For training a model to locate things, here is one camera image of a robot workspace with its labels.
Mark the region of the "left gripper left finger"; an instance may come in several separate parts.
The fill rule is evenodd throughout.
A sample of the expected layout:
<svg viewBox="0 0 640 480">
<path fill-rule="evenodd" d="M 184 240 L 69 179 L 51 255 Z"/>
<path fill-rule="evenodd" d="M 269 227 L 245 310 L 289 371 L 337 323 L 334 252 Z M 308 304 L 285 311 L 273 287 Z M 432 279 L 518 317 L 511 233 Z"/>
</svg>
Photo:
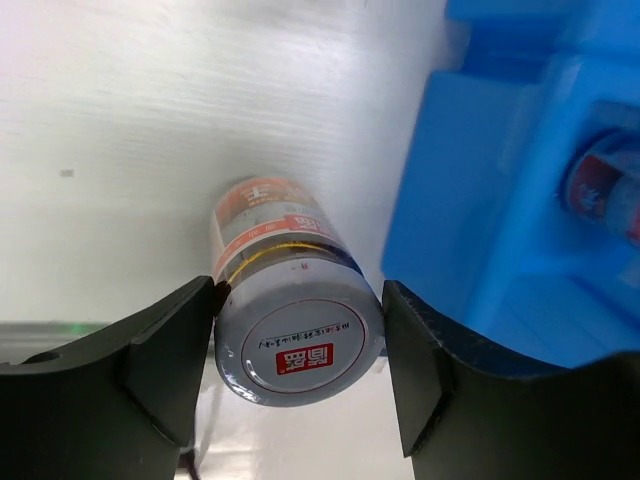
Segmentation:
<svg viewBox="0 0 640 480">
<path fill-rule="evenodd" d="M 1 367 L 4 479 L 171 479 L 192 439 L 216 308 L 200 276 L 83 338 Z"/>
</svg>

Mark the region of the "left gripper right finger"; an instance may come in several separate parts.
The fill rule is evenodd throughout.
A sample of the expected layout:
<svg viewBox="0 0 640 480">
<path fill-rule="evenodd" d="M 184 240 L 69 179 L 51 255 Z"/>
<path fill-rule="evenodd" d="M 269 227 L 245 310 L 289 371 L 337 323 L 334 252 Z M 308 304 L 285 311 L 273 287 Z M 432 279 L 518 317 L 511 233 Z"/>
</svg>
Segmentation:
<svg viewBox="0 0 640 480">
<path fill-rule="evenodd" d="M 505 348 L 398 281 L 383 289 L 403 454 L 418 479 L 635 479 L 639 356 L 563 368 Z"/>
</svg>

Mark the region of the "grey-lid spice jar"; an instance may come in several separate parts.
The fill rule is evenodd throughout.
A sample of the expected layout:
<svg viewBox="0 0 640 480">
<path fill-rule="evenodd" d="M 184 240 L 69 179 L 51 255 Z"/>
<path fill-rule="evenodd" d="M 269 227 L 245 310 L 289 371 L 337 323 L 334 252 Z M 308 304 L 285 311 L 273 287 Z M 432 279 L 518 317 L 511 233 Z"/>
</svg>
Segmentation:
<svg viewBox="0 0 640 480">
<path fill-rule="evenodd" d="M 385 345 L 380 301 L 300 183 L 246 177 L 211 220 L 213 278 L 230 288 L 214 322 L 217 369 L 240 397 L 297 407 L 358 381 Z"/>
<path fill-rule="evenodd" d="M 610 130 L 573 160 L 563 181 L 566 208 L 639 245 L 639 133 Z"/>
</svg>

